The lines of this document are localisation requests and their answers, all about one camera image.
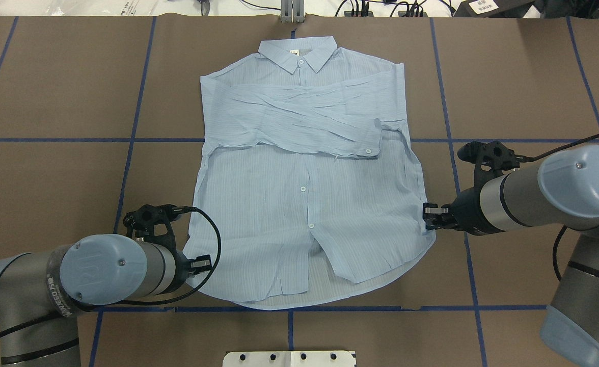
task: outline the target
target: black cable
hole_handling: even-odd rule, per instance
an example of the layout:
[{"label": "black cable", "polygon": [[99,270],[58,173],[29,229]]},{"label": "black cable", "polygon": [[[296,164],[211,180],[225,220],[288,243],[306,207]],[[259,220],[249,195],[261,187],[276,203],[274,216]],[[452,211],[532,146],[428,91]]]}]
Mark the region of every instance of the black cable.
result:
[{"label": "black cable", "polygon": [[572,143],[569,143],[569,144],[566,144],[566,145],[560,146],[560,147],[558,147],[558,148],[555,148],[555,149],[549,150],[549,151],[547,151],[546,153],[542,153],[542,154],[540,154],[540,155],[538,155],[538,156],[525,156],[525,157],[524,157],[524,158],[525,158],[525,160],[524,160],[524,161],[525,161],[525,162],[534,162],[534,161],[539,161],[539,160],[541,160],[542,158],[546,158],[546,156],[550,156],[550,155],[551,155],[551,154],[553,154],[553,153],[558,153],[558,152],[559,152],[559,151],[561,151],[561,150],[569,149],[569,148],[571,148],[571,147],[574,147],[574,146],[576,146],[576,145],[583,144],[583,143],[586,143],[586,142],[589,142],[589,141],[591,141],[591,140],[595,140],[595,139],[598,139],[598,138],[599,138],[599,134],[596,134],[596,135],[591,135],[591,137],[586,137],[586,138],[584,138],[584,139],[576,140],[576,141],[574,141],[574,142],[572,142]]},{"label": "black cable", "polygon": [[418,3],[418,0],[415,0],[415,2],[413,3],[413,7],[415,7],[415,12],[412,12],[413,7],[411,7],[411,14],[404,14],[404,16],[416,16],[419,17],[420,16],[420,12],[424,12],[424,8],[422,7],[422,5],[426,2],[426,0],[424,0],[421,3]]},{"label": "black cable", "polygon": [[344,5],[344,3],[346,3],[347,0],[342,0],[340,6],[338,7],[338,10],[336,10],[336,14],[334,16],[338,16],[338,13],[340,12],[342,5]]},{"label": "black cable", "polygon": [[451,13],[451,18],[453,18],[453,13],[456,12],[456,9],[454,9],[453,5],[451,4],[451,0],[449,0],[449,3],[446,3],[444,0],[439,0],[440,3],[443,3],[444,5],[446,5],[449,8],[449,12]]},{"label": "black cable", "polygon": [[201,211],[200,209],[197,209],[197,207],[191,207],[190,211],[197,212],[201,216],[203,216],[204,219],[206,219],[209,222],[211,227],[213,227],[213,230],[216,232],[216,243],[217,243],[217,247],[218,247],[218,250],[216,252],[216,260],[213,262],[213,267],[211,267],[211,270],[209,270],[207,276],[204,279],[202,279],[202,281],[200,281],[200,284],[198,286],[196,286],[192,290],[190,290],[187,293],[184,293],[183,295],[178,296],[178,297],[170,298],[168,300],[161,300],[161,301],[120,301],[120,302],[116,302],[115,304],[129,304],[132,306],[158,306],[160,304],[169,304],[169,303],[177,302],[178,300],[183,300],[184,298],[187,298],[188,296],[192,295],[193,293],[199,291],[200,288],[202,288],[202,286],[204,286],[204,284],[209,280],[209,278],[213,274],[214,270],[216,270],[216,267],[218,266],[218,262],[220,261],[220,253],[222,251],[220,231],[218,231],[218,226],[216,226],[216,224],[211,220],[211,218],[209,218],[209,216],[205,212]]},{"label": "black cable", "polygon": [[562,280],[562,275],[560,275],[560,269],[558,268],[558,247],[560,246],[560,240],[567,231],[567,228],[568,227],[565,225],[562,226],[560,232],[558,232],[558,236],[555,238],[555,242],[553,242],[553,271],[555,272],[555,276],[558,278],[558,281]]},{"label": "black cable", "polygon": [[558,278],[558,281],[562,280],[562,276],[560,275],[560,268],[558,267],[558,246],[560,246],[560,240],[565,232],[567,232],[567,226],[563,225],[558,233],[558,236],[555,238],[555,242],[553,242],[553,271],[555,272],[555,276]]},{"label": "black cable", "polygon": [[248,5],[252,5],[253,7],[258,8],[258,9],[270,9],[270,10],[279,10],[279,11],[281,11],[280,8],[262,7],[261,5],[256,5],[256,4],[253,4],[253,3],[248,3],[248,2],[246,2],[246,0],[241,0],[241,2],[244,2],[245,4],[248,4]]},{"label": "black cable", "polygon": [[210,11],[211,11],[211,3],[209,2],[209,0],[201,0],[200,1],[200,14],[202,16],[208,16]]},{"label": "black cable", "polygon": [[60,315],[57,312],[49,313],[48,315],[41,316],[40,318],[32,319],[30,321],[26,321],[25,323],[20,323],[19,325],[16,325],[11,328],[6,328],[6,330],[3,330],[2,332],[0,332],[0,338],[4,337],[4,336],[8,336],[9,334],[12,334],[13,332],[23,330],[25,328],[29,328],[31,326],[37,325],[39,323],[43,323],[45,321],[50,321],[50,320],[61,318],[61,317],[62,317],[62,315]]},{"label": "black cable", "polygon": [[409,12],[409,8],[411,7],[411,5],[408,2],[398,2],[397,4],[395,4],[395,7],[390,12],[390,16],[393,16],[393,14],[395,14],[395,10],[397,10],[397,7],[399,7],[399,5],[406,5],[406,12]]},{"label": "black cable", "polygon": [[408,17],[409,14],[413,14],[413,9],[415,9],[417,4],[418,4],[418,0],[414,0],[413,3],[411,4],[411,7],[409,9],[406,9],[406,12],[404,13],[404,15],[401,15],[401,16]]}]

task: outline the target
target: black mount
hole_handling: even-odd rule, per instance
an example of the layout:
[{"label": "black mount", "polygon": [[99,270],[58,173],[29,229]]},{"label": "black mount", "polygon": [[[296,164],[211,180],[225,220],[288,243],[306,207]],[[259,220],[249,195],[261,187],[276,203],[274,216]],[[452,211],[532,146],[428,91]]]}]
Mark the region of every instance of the black mount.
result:
[{"label": "black mount", "polygon": [[488,181],[503,176],[504,171],[518,169],[519,163],[526,162],[526,157],[514,154],[513,149],[498,141],[486,144],[474,141],[458,150],[458,158],[474,163],[474,186],[459,193],[453,203],[442,207],[425,202],[422,218],[427,230],[455,229],[476,235],[501,232],[483,216],[479,202],[481,189]]},{"label": "black mount", "polygon": [[[184,207],[173,204],[160,206],[146,204],[139,207],[138,211],[125,214],[123,225],[127,227],[126,236],[132,238],[132,234],[134,234],[137,239],[163,246],[169,251],[176,251],[175,233],[171,222],[178,220],[182,214],[188,212],[184,211]],[[166,233],[155,235],[155,225],[160,224],[166,227]]]}]

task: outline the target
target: wrinkled fabric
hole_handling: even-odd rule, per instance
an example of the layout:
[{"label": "wrinkled fabric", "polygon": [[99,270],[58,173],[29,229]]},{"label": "wrinkled fabric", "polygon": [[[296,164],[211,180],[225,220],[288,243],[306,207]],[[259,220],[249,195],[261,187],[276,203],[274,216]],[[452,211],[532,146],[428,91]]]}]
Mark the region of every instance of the wrinkled fabric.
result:
[{"label": "wrinkled fabric", "polygon": [[[200,83],[193,205],[223,240],[202,292],[261,309],[311,306],[390,283],[433,244],[402,64],[332,37],[263,41]],[[189,235],[189,258],[215,253],[195,214]]]}]

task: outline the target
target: blue tape grid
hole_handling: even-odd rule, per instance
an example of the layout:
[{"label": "blue tape grid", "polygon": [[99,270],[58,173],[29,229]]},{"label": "blue tape grid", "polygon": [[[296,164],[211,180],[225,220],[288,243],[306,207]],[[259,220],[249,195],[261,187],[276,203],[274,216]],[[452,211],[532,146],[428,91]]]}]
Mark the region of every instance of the blue tape grid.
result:
[{"label": "blue tape grid", "polygon": [[[435,32],[435,23],[432,18],[430,20],[430,30],[433,42],[433,51],[435,56],[436,69],[438,74],[438,81],[440,87],[440,97],[442,100],[442,112],[444,114],[444,123],[446,126],[446,139],[411,139],[412,142],[429,142],[429,143],[446,143],[449,146],[449,156],[451,159],[451,169],[453,170],[453,177],[455,182],[456,192],[460,192],[460,183],[458,180],[458,171],[455,162],[455,151],[453,148],[454,143],[465,143],[472,140],[479,140],[482,142],[489,142],[493,140],[501,140],[502,142],[514,142],[514,143],[568,143],[575,141],[575,139],[456,139],[451,135],[451,125],[449,124],[449,114],[446,103],[446,96],[444,91],[444,81],[442,78],[442,68],[440,65],[440,55],[438,51],[437,38]],[[583,62],[578,52],[574,29],[572,27],[570,18],[567,17],[567,27],[569,29],[569,36],[572,46],[574,48],[574,54],[578,63],[579,72],[583,79],[587,95],[589,97],[591,107],[593,109],[598,127],[599,127],[599,112],[596,107],[593,94],[584,72]],[[3,52],[0,56],[0,70],[3,65],[3,61],[8,53],[8,48],[12,37],[14,35],[16,24],[18,23],[18,17],[15,17],[12,26],[10,28],[6,44]],[[127,176],[129,174],[130,163],[132,158],[132,152],[134,151],[134,144],[137,142],[204,142],[204,139],[195,138],[137,138],[137,127],[139,124],[139,114],[141,112],[141,102],[143,100],[143,93],[146,85],[146,77],[148,74],[148,63],[150,60],[150,53],[152,50],[152,42],[155,33],[156,18],[152,19],[150,39],[148,40],[148,49],[146,51],[146,59],[144,62],[143,75],[141,78],[141,86],[139,88],[139,97],[137,100],[136,111],[134,112],[134,123],[132,124],[132,132],[129,138],[0,138],[0,142],[129,142],[129,148],[127,152],[127,159],[125,161],[125,170],[123,172],[123,181],[120,191],[120,197],[118,199],[118,207],[116,211],[116,220],[114,223],[114,232],[118,228],[120,216],[123,207],[123,198],[125,197],[125,184],[127,183]],[[292,31],[291,37],[294,38],[295,30]],[[473,311],[476,318],[476,327],[479,340],[479,350],[481,353],[481,362],[483,367],[487,367],[485,342],[483,339],[483,327],[481,323],[481,311],[529,311],[529,310],[544,310],[546,305],[533,304],[533,305],[479,305],[476,282],[474,279],[474,267],[472,263],[472,253],[469,246],[469,239],[465,234],[465,249],[467,251],[467,266],[468,274],[470,279],[470,290],[472,293],[472,306],[423,306],[420,309],[407,309],[399,306],[312,306],[312,307],[300,307],[292,310],[279,310],[272,312],[286,312],[288,314],[288,350],[294,349],[293,341],[293,328],[294,328],[294,314],[296,312],[423,312],[423,311]],[[102,328],[102,319],[105,313],[114,312],[179,312],[179,313],[202,313],[202,312],[265,312],[256,309],[249,309],[241,306],[230,306],[230,307],[123,307],[123,306],[108,306],[99,307],[95,310],[97,312],[97,320],[94,332],[94,341],[92,343],[92,350],[90,355],[89,367],[94,367],[95,357],[98,349],[100,340],[100,333]]]}]

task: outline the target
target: metal bracket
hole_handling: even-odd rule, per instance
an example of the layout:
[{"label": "metal bracket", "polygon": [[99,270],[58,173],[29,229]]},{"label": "metal bracket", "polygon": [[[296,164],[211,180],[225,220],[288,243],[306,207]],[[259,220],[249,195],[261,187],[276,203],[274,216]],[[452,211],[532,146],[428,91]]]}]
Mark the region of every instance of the metal bracket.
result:
[{"label": "metal bracket", "polygon": [[304,23],[304,0],[281,0],[281,23]]},{"label": "metal bracket", "polygon": [[356,367],[353,351],[230,352],[223,367]]}]

